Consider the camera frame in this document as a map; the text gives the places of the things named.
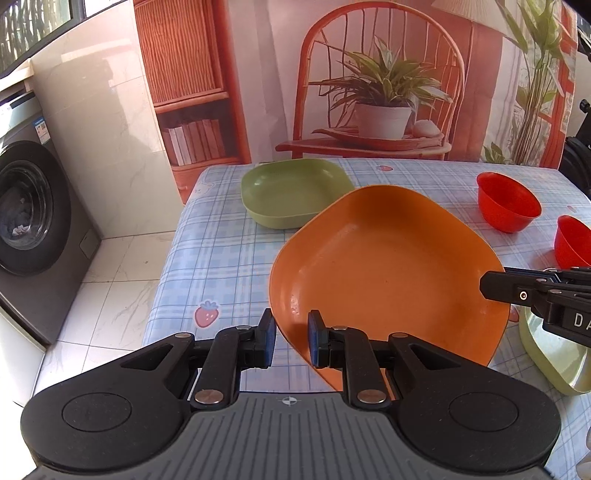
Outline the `red bowl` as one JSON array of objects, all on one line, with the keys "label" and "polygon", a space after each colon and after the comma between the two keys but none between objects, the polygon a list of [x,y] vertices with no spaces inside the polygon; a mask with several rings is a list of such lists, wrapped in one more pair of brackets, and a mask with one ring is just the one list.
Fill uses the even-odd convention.
[{"label": "red bowl", "polygon": [[569,215],[557,220],[554,253],[559,267],[589,268],[591,264],[591,230],[582,221]]},{"label": "red bowl", "polygon": [[518,233],[542,214],[537,197],[507,175],[483,172],[477,176],[477,185],[479,209],[496,230]]}]

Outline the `orange square plate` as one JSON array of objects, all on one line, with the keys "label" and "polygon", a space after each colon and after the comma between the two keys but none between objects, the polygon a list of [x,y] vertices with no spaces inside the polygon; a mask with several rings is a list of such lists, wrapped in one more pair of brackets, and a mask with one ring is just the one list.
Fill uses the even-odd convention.
[{"label": "orange square plate", "polygon": [[404,332],[481,365],[510,308],[480,292],[501,271],[489,244],[428,197],[399,186],[349,192],[301,227],[270,270],[270,309],[290,346],[311,359],[308,313],[374,340]]}]

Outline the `light green plate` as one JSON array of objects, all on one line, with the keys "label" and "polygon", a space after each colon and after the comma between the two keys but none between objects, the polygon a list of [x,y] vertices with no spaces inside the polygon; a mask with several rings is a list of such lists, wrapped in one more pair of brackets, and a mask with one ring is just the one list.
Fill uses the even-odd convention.
[{"label": "light green plate", "polygon": [[562,394],[590,392],[590,350],[543,329],[543,319],[530,308],[518,306],[523,346],[547,380]]}]

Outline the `black exercise bike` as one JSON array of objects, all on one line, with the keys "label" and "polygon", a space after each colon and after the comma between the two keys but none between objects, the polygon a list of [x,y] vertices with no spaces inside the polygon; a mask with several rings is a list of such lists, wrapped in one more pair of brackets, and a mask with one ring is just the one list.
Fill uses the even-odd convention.
[{"label": "black exercise bike", "polygon": [[[577,51],[585,57],[583,64],[590,64],[590,2],[565,4],[577,15]],[[590,197],[590,95],[580,99],[578,108],[583,119],[575,135],[566,138],[559,171]]]}]

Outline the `green square plate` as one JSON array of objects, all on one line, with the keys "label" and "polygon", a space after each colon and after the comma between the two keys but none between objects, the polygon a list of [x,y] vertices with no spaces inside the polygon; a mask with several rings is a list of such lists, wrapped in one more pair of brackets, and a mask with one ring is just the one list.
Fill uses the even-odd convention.
[{"label": "green square plate", "polygon": [[249,216],[276,230],[303,227],[354,189],[338,164],[315,158],[259,164],[240,181],[242,204]]}]

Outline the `grey washing machine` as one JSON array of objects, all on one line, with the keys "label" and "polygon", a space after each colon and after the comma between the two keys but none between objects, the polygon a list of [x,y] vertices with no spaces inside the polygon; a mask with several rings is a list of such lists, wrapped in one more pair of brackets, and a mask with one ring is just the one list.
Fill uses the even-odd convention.
[{"label": "grey washing machine", "polygon": [[54,344],[100,245],[51,139],[35,93],[1,93],[1,305]]}]

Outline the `printed room backdrop cloth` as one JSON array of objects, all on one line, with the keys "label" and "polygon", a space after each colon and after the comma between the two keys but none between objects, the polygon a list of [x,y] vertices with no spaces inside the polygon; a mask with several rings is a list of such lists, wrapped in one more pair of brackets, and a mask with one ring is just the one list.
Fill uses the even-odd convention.
[{"label": "printed room backdrop cloth", "polygon": [[178,193],[304,156],[556,168],[575,93],[564,1],[137,1]]}]

